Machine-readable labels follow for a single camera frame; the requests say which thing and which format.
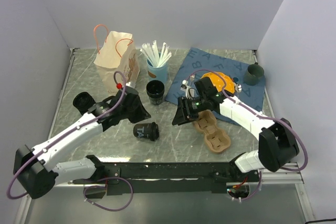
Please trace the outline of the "silver spoon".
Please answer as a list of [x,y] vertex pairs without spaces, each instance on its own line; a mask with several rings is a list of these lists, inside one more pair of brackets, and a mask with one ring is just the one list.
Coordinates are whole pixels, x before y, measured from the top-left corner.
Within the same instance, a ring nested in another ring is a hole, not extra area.
[[240,84],[235,84],[235,93],[240,94],[242,92],[242,86]]

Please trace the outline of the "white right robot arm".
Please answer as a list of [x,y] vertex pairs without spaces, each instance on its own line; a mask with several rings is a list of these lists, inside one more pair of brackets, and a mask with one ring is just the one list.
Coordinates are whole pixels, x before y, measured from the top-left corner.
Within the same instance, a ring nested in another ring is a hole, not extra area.
[[232,160],[230,177],[242,181],[248,172],[267,169],[276,172],[299,154],[291,125],[285,119],[264,116],[228,91],[219,92],[209,77],[195,82],[199,96],[179,97],[173,125],[194,122],[200,112],[215,111],[238,123],[258,140],[258,150],[243,153]]

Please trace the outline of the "blue straw holder cup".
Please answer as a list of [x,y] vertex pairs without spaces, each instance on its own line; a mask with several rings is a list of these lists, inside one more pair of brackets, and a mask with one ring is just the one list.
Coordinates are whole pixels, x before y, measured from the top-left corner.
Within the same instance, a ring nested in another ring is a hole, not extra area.
[[166,84],[167,82],[167,63],[162,67],[153,67],[149,60],[147,60],[147,70],[149,80],[159,80]]

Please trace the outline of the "black takeout coffee cup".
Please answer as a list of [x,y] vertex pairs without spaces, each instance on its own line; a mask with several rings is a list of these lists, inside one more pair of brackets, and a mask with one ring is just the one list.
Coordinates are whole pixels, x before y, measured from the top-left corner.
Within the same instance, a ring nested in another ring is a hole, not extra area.
[[149,123],[136,124],[133,128],[133,135],[137,138],[149,139],[151,131],[150,128],[151,124]]

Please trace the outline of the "brown cardboard cup carrier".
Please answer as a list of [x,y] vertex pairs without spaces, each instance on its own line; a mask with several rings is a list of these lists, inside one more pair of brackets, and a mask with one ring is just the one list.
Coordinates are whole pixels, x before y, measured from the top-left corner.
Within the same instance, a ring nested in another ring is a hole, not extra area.
[[217,125],[217,119],[210,110],[198,113],[198,119],[193,122],[196,130],[204,135],[204,143],[207,148],[221,154],[231,146],[231,139],[225,130]]

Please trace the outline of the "wrapped white straws bundle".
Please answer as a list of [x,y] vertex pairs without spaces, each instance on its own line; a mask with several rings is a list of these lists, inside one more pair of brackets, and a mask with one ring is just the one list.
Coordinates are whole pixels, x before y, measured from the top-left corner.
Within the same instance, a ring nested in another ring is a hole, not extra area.
[[164,42],[161,50],[159,50],[156,40],[152,44],[143,43],[140,51],[154,68],[164,66],[172,56],[167,43]]

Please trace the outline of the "blue alphabet placemat cloth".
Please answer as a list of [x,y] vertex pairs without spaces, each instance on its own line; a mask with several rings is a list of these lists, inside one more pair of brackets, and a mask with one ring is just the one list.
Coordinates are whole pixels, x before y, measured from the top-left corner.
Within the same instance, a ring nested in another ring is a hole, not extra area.
[[184,60],[178,64],[179,70],[172,81],[165,100],[177,105],[178,97],[185,95],[180,89],[182,81],[197,69],[204,69],[221,72],[235,79],[242,87],[238,98],[251,108],[262,111],[265,93],[265,77],[262,77],[254,86],[243,83],[244,74],[250,63],[239,61],[238,58],[233,59],[233,56],[234,54],[232,52],[229,55],[217,56],[192,47],[186,54]]

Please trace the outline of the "orange dotted plate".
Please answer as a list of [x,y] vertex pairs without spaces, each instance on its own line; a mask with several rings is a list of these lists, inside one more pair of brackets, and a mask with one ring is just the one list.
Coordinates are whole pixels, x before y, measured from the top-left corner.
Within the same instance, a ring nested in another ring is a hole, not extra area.
[[222,72],[206,72],[202,75],[201,81],[206,90],[211,90],[213,93],[216,89],[217,92],[222,92],[224,89],[229,96],[235,94],[235,83],[233,79]]

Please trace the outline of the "stack of black lids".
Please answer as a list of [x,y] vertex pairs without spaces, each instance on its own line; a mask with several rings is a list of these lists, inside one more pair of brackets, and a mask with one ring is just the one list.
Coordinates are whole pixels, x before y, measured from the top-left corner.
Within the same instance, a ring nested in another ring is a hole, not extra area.
[[72,105],[81,115],[84,115],[95,103],[94,98],[88,92],[81,92],[75,96]]

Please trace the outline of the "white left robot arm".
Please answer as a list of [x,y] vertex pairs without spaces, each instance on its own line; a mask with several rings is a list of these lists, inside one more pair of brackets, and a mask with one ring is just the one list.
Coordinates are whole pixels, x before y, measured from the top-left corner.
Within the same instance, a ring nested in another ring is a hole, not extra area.
[[81,114],[73,125],[33,148],[25,145],[16,151],[13,173],[32,199],[72,180],[100,182],[106,172],[96,156],[88,155],[72,162],[61,162],[61,159],[124,119],[135,124],[151,117],[137,90],[128,86],[101,102],[82,92],[74,98],[73,105]]

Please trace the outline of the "dark green mug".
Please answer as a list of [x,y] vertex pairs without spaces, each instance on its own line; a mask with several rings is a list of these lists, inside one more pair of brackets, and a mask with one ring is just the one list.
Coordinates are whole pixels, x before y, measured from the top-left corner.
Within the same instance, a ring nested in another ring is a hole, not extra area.
[[254,64],[250,64],[244,74],[243,82],[249,86],[255,86],[260,82],[264,73],[264,69],[259,63],[255,62]]

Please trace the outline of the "brown paper takeout bag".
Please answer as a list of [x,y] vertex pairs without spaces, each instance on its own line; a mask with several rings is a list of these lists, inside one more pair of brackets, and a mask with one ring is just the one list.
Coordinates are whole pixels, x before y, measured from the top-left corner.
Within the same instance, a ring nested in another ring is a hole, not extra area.
[[98,50],[94,64],[107,93],[115,95],[118,91],[117,84],[122,82],[121,76],[114,74],[116,71],[124,75],[126,82],[136,84],[140,73],[138,54],[131,33],[107,31],[103,46],[99,47],[96,35],[98,27],[107,28],[98,24],[93,30]]

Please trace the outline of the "aluminium frame rail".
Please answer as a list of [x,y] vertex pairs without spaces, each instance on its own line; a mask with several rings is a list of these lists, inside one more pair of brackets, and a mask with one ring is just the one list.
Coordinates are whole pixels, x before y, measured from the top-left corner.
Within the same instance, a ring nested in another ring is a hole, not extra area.
[[[240,184],[245,177],[248,177],[244,185],[257,185],[259,181],[259,171],[254,170],[248,174],[244,174],[241,179],[227,182],[227,186]],[[271,172],[267,169],[261,170],[262,185],[285,185],[285,184],[304,184],[304,180],[300,172],[293,172],[279,169],[276,172]]]

